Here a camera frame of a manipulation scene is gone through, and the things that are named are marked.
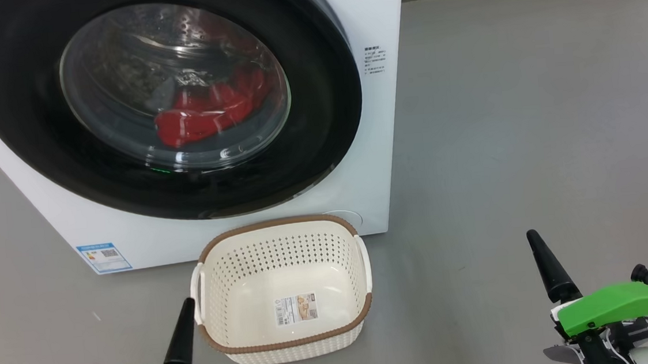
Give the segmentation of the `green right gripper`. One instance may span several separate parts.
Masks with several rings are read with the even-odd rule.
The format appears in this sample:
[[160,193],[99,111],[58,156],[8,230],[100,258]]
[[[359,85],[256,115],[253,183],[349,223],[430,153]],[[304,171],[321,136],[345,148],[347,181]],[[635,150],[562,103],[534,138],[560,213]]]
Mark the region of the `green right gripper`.
[[648,364],[648,285],[629,282],[582,293],[542,236],[526,232],[563,343],[544,355],[569,364]]

